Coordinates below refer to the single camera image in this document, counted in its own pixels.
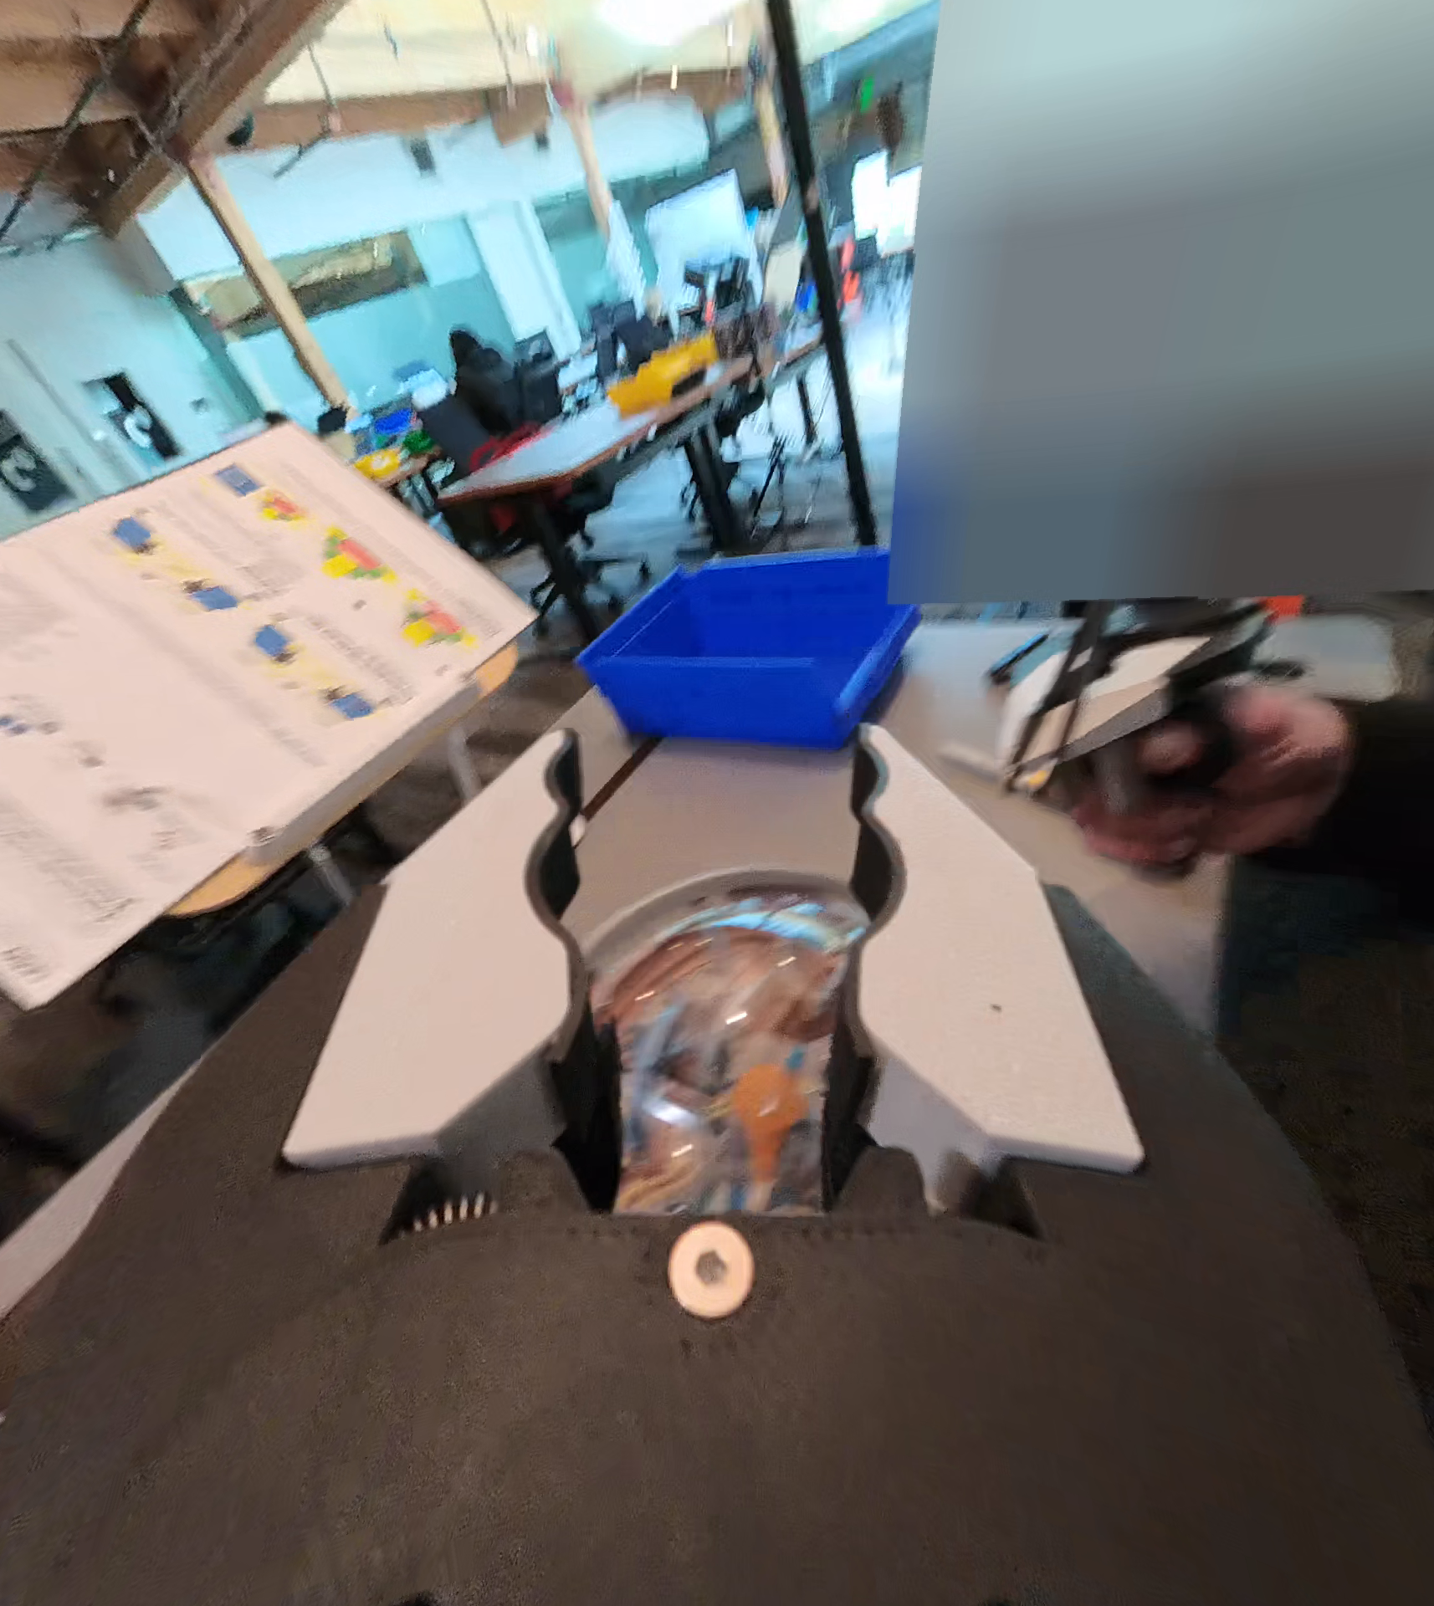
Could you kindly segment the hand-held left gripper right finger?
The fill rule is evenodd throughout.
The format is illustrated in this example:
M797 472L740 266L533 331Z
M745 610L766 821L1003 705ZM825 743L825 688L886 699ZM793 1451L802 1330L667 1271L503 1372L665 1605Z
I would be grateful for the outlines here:
M866 1134L924 1180L1008 1162L1137 1173L1144 1140L1041 877L888 729L858 740L868 931L847 1012L874 1063Z

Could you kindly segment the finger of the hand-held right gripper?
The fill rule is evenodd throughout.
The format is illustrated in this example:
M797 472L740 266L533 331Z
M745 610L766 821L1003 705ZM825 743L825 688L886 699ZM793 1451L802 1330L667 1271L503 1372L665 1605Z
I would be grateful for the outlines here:
M1107 635L1087 651L1061 646L1043 654L1007 691L1008 790L1036 791L1068 763L1093 763L1102 781L1134 791L1138 767L1103 752L1181 724L1196 740L1196 760L1157 788L1207 791L1238 757L1224 690L1250 675L1262 642L1264 633Z

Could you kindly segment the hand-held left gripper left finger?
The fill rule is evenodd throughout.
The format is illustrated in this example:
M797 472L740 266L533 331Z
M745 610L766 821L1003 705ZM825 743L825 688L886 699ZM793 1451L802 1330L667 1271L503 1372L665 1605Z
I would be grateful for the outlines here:
M562 1072L587 1033L577 735L553 729L385 877L287 1163L441 1160L495 1175L555 1143L581 1103Z

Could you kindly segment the clear maze ball toy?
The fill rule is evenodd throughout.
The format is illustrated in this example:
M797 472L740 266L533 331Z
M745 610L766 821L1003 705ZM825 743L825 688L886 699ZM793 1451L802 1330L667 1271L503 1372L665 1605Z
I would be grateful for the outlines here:
M817 1216L851 889L708 874L631 904L584 946L621 1074L618 1216Z

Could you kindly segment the person's right forearm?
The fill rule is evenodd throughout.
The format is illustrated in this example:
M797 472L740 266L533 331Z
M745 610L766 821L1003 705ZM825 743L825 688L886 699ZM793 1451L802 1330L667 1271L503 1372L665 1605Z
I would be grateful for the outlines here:
M1368 704L1345 707L1348 775L1318 827L1269 855L1301 874L1434 889L1434 707Z

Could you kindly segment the person's right hand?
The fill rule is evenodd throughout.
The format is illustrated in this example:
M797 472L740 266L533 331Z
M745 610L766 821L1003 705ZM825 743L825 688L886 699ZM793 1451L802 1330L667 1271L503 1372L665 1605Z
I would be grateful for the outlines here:
M1249 685L1229 690L1228 717L1238 760L1201 798L1117 818L1093 783L1081 784L1068 814L1091 850L1146 874L1187 874L1201 856L1301 843L1348 781L1348 713L1328 699ZM1187 740L1176 732L1157 734L1146 755L1178 762L1187 757Z

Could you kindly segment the blue storage bin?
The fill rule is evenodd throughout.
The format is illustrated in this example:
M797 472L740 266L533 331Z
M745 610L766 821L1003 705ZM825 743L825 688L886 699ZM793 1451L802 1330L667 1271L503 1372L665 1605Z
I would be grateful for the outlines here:
M840 750L921 622L888 549L729 557L675 569L577 661L630 734Z

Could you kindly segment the printed instruction sheet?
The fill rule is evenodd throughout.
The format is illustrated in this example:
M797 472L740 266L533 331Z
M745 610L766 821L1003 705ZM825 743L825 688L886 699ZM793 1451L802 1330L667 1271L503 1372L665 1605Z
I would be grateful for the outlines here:
M533 622L292 422L0 543L0 994L43 1008L305 853Z

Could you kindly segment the black stand pole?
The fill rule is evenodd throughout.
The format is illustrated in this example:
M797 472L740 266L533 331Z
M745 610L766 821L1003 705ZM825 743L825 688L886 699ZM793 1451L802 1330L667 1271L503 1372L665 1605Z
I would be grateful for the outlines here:
M763 2L761 8L769 21L773 77L777 87L777 102L783 110L787 157L803 206L809 266L812 273L812 286L817 291L823 348L828 354L833 405L838 415L840 452L845 461L845 485L854 540L859 548L876 548L880 532L868 491L866 454L862 450L859 437L854 391L847 369L845 326L838 306L838 283L828 243L825 187L819 178L817 153L812 146L812 125L809 114L800 36L795 29L789 2Z

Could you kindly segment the yellow box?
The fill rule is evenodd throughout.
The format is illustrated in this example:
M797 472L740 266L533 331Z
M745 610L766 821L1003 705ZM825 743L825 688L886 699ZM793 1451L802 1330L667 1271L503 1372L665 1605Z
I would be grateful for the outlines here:
M620 416L655 412L670 401L703 390L724 371L712 337L688 341L653 354L641 369L608 384L608 401Z

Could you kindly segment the long wooden office table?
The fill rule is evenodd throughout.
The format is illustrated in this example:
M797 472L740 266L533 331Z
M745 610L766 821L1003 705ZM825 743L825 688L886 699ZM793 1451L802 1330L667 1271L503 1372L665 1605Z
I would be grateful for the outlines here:
M789 337L780 352L761 360L734 358L692 377L686 391L667 402L618 415L613 405L540 429L509 447L492 445L482 468L452 483L441 497L441 512L452 533L477 522L495 527L497 512L511 515L509 535L517 548L533 548L545 558L547 579L533 606L537 633L547 632L547 614L566 607L582 646L592 646L613 619L625 613L625 598L608 590L608 569L630 564L651 584L651 562L642 557L604 557L587 543L587 512L601 512L594 491L608 494L667 454L688 457L696 506L706 520L712 557L754 557L784 532L763 527L761 512L734 500L724 483L720 457L720 424L744 422L758 412L784 381L802 379L810 360L825 349L825 335Z

